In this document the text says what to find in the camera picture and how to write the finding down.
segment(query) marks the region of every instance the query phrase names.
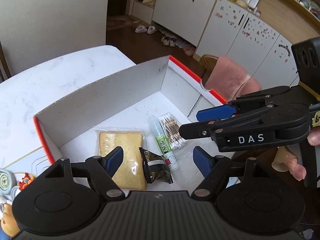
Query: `blue gripper pad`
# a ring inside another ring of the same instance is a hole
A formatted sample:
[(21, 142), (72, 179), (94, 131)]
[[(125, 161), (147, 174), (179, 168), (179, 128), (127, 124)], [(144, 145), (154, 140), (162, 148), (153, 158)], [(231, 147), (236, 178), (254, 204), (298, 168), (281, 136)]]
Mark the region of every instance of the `blue gripper pad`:
[(199, 122), (209, 121), (213, 119), (227, 119), (232, 117), (236, 113), (236, 108), (228, 105), (216, 106), (204, 110), (200, 110), (196, 114), (196, 118)]
[(204, 177), (208, 176), (213, 168), (211, 165), (212, 162), (210, 161), (211, 159), (213, 159), (213, 157), (200, 146), (196, 146), (193, 149), (193, 162)]
[(119, 169), (123, 161), (123, 149), (121, 147), (114, 148), (107, 156), (107, 161), (103, 165), (107, 174), (112, 178)]

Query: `marble table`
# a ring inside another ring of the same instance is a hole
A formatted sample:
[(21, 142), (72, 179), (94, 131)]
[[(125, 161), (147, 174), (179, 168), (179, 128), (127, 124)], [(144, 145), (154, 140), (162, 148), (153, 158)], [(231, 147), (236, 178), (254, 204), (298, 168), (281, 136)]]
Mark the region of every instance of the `marble table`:
[(73, 91), (135, 65), (113, 46), (67, 54), (0, 83), (0, 168), (41, 147), (32, 117)]

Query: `black cable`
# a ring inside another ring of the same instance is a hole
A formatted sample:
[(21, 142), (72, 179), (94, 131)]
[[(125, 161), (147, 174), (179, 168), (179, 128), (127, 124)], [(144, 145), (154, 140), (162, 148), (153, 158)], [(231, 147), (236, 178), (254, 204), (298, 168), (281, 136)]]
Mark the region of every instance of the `black cable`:
[(320, 224), (308, 224), (308, 223), (300, 223), (300, 224), (305, 226), (320, 226)]

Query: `wooden chair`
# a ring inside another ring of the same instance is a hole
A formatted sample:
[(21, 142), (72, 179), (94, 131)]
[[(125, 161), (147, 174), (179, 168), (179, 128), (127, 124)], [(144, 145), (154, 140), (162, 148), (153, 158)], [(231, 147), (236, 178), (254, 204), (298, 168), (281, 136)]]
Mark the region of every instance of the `wooden chair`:
[(199, 65), (195, 70), (195, 73), (201, 77), (204, 81), (207, 81), (214, 69), (218, 58), (209, 54), (203, 55), (199, 60)]
[[(7, 65), (7, 61), (5, 60), (5, 57), (4, 57), (1, 41), (0, 41), (0, 61), (1, 61), (2, 67), (4, 69), (4, 73), (6, 74), (7, 78), (12, 77), (10, 70), (9, 70), (9, 67)], [(0, 69), (0, 78), (2, 81), (4, 81), (4, 76), (3, 76), (3, 73), (1, 72), (1, 69)]]

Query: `finger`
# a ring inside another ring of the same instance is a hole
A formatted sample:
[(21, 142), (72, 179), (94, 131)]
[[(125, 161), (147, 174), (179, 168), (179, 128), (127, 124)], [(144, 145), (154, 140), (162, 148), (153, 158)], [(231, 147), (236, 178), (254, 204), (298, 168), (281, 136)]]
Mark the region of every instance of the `finger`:
[(308, 135), (308, 142), (312, 146), (320, 145), (320, 129), (311, 130), (310, 134)]

